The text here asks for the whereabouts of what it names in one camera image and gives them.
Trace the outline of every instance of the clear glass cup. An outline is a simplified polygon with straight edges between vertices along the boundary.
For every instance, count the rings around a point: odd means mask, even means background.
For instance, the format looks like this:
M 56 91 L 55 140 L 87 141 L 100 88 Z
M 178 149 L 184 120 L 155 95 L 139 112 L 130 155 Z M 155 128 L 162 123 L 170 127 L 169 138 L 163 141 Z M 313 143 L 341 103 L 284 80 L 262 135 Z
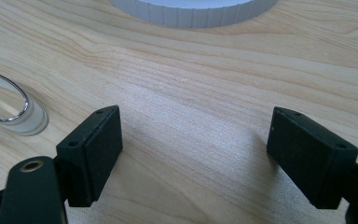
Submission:
M 16 83 L 0 75 L 0 126 L 21 135 L 41 133 L 48 114 Z

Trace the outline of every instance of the glass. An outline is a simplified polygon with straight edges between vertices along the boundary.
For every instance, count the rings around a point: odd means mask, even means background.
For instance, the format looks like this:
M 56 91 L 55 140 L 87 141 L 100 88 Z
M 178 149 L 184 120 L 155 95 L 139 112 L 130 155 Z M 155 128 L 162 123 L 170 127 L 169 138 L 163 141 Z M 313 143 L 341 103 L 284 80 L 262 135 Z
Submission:
M 21 135 L 41 133 L 48 114 L 25 91 L 0 75 L 0 126 Z

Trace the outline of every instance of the wooden surface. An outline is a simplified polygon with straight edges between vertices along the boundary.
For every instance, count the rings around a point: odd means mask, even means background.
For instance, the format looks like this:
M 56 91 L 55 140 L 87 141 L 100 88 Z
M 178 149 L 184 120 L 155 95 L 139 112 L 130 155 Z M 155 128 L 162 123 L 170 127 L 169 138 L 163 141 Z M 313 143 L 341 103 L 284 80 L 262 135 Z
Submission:
M 81 223 L 344 223 L 269 158 L 275 105 L 358 146 L 358 1 L 280 0 L 240 24 L 170 29 L 107 0 L 0 1 L 0 74 L 49 114 L 41 134 L 0 130 L 0 189 L 91 112 L 119 105 L 124 149 Z

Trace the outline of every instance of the screw hole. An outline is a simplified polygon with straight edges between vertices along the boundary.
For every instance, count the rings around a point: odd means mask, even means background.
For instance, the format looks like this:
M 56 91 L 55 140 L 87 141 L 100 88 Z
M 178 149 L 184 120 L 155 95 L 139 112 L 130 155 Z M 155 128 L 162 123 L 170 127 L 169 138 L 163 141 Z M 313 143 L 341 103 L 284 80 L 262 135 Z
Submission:
M 68 144 L 68 146 L 69 147 L 75 147 L 75 146 L 77 146 L 79 143 L 77 142 L 77 141 L 73 141 L 73 142 L 70 142 L 69 144 Z
M 32 171 L 35 171 L 35 170 L 39 169 L 42 166 L 43 166 L 42 161 L 30 161 L 30 162 L 24 164 L 20 168 L 20 171 L 22 171 L 23 173 L 30 173 Z
M 341 143 L 338 143 L 337 146 L 338 146 L 339 148 L 347 148 L 347 146 L 345 146 L 344 144 L 341 144 Z

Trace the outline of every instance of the wood grain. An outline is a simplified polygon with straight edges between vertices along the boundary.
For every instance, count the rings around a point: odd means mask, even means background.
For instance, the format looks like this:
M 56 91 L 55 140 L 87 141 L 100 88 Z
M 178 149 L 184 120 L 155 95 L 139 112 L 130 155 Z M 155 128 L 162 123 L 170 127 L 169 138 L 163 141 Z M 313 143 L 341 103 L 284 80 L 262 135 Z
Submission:
M 136 20 L 107 0 L 0 0 L 0 74 L 46 108 L 41 134 L 0 129 L 0 189 L 91 112 L 121 110 L 124 149 L 102 198 L 70 223 L 343 223 L 269 158 L 275 105 L 358 146 L 358 1 L 280 0 L 206 29 Z

